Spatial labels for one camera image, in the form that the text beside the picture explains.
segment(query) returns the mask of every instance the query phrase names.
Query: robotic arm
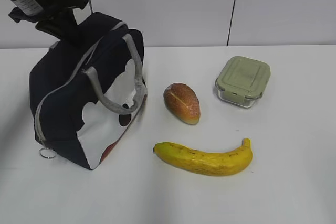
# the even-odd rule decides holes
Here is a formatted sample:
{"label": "robotic arm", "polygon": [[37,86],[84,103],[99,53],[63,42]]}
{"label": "robotic arm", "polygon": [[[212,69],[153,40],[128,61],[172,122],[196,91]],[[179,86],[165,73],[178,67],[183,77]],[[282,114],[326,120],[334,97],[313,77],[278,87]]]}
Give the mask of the robotic arm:
{"label": "robotic arm", "polygon": [[73,9],[84,9],[88,0],[11,0],[17,7],[9,16],[19,23],[37,23],[36,29],[66,40],[73,45],[81,41]]}

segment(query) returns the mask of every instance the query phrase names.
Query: panel seam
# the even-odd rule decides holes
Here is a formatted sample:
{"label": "panel seam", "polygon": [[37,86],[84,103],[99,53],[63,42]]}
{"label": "panel seam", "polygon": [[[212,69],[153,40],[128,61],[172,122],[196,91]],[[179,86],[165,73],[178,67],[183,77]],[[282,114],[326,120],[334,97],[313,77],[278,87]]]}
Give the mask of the panel seam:
{"label": "panel seam", "polygon": [[228,32],[228,35],[227,35],[227,43],[226,43],[226,46],[228,46],[228,45],[229,45],[229,42],[230,42],[232,22],[233,22],[233,17],[234,17],[234,13],[235,13],[235,6],[236,6],[236,0],[233,0],[232,13],[231,13],[231,20],[230,20],[230,27],[229,27],[229,32]]}

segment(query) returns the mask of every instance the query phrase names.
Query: bag handle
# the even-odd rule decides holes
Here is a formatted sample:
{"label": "bag handle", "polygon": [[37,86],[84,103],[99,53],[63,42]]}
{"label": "bag handle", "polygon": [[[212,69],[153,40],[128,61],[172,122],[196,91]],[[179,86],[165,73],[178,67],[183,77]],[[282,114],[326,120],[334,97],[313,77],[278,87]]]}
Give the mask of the bag handle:
{"label": "bag handle", "polygon": [[97,70],[94,67],[90,67],[88,70],[86,70],[84,73],[88,76],[90,79],[90,82],[92,84],[93,90],[97,95],[98,100],[110,111],[117,113],[119,115],[128,115],[133,113],[135,110],[137,110],[138,107],[141,106],[144,96],[146,94],[147,88],[142,82],[142,62],[140,59],[140,55],[138,53],[138,50],[136,49],[134,40],[130,34],[126,34],[122,37],[122,39],[126,42],[126,45],[128,47],[128,50],[134,60],[135,64],[135,75],[134,75],[134,83],[135,83],[135,96],[133,97],[134,105],[130,108],[124,108],[123,106],[112,102],[109,100],[103,93]]}

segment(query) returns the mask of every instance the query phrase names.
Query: food container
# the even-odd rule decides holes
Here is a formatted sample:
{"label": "food container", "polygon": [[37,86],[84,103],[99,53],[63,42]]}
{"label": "food container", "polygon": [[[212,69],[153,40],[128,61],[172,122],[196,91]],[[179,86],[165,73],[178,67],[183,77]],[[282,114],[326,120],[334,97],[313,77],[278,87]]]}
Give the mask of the food container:
{"label": "food container", "polygon": [[270,67],[264,62],[242,56],[232,57],[216,80],[220,99],[249,108],[263,96]]}

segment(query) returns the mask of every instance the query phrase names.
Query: container lid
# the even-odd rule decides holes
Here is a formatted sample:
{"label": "container lid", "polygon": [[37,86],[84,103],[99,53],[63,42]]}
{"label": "container lid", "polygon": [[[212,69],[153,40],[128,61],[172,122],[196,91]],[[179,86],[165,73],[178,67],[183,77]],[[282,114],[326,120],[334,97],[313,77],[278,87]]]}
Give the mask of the container lid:
{"label": "container lid", "polygon": [[266,63],[235,56],[225,65],[216,85],[225,93],[240,98],[258,99],[262,96],[270,75],[270,67]]}

